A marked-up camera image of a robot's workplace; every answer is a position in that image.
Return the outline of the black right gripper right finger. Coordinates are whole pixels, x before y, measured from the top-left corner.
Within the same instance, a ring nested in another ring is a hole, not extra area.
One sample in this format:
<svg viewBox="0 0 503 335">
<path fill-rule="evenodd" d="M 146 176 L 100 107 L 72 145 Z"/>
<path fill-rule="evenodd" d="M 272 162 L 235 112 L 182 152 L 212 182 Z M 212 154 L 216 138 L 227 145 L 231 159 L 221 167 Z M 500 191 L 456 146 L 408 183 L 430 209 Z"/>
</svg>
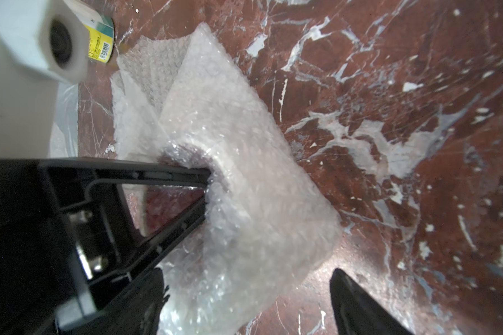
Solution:
<svg viewBox="0 0 503 335">
<path fill-rule="evenodd" d="M 411 333 L 339 268 L 331 276 L 330 293 L 339 334 Z"/>
</svg>

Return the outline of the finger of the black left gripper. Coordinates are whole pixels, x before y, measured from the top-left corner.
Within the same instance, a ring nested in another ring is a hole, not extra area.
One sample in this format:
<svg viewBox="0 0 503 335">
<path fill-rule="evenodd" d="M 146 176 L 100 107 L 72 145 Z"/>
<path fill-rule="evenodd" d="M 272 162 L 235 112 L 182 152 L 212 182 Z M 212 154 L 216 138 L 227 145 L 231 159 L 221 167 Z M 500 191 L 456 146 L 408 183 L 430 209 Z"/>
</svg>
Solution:
<svg viewBox="0 0 503 335">
<path fill-rule="evenodd" d="M 205 215 L 204 168 L 54 159 L 39 173 L 79 284 L 96 302 L 130 289 Z"/>
</svg>

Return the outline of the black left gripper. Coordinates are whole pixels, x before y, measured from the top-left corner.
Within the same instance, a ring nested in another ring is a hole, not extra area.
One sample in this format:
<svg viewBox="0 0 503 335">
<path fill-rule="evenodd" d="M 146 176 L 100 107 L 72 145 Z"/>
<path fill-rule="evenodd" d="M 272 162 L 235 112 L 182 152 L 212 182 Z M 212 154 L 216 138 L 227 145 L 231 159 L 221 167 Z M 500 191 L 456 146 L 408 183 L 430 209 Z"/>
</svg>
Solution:
<svg viewBox="0 0 503 335">
<path fill-rule="evenodd" d="M 46 334 L 96 319 L 93 257 L 59 212 L 85 200 L 94 159 L 0 159 L 0 334 Z"/>
</svg>

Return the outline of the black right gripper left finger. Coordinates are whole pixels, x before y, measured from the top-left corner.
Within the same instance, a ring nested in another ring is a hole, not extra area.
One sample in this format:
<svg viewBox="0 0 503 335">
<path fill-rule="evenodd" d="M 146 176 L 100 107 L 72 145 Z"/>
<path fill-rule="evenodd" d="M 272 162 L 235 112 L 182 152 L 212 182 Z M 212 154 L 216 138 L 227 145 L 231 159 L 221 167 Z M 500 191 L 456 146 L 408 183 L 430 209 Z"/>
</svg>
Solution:
<svg viewBox="0 0 503 335">
<path fill-rule="evenodd" d="M 118 300 L 109 312 L 74 329 L 74 334 L 156 334 L 170 295 L 163 271 L 156 267 Z"/>
</svg>

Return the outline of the small green labelled tin can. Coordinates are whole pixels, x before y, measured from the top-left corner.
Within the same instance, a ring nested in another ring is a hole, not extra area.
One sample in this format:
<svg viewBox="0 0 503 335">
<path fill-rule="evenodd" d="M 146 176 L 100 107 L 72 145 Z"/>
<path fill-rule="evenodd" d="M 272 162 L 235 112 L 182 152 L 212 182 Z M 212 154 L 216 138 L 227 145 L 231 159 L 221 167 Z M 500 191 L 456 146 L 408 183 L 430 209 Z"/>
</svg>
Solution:
<svg viewBox="0 0 503 335">
<path fill-rule="evenodd" d="M 89 32 L 89 58 L 105 64 L 108 63 L 113 51 L 115 37 L 115 26 L 112 18 L 100 14 L 83 1 L 67 0 L 65 3 Z"/>
</svg>

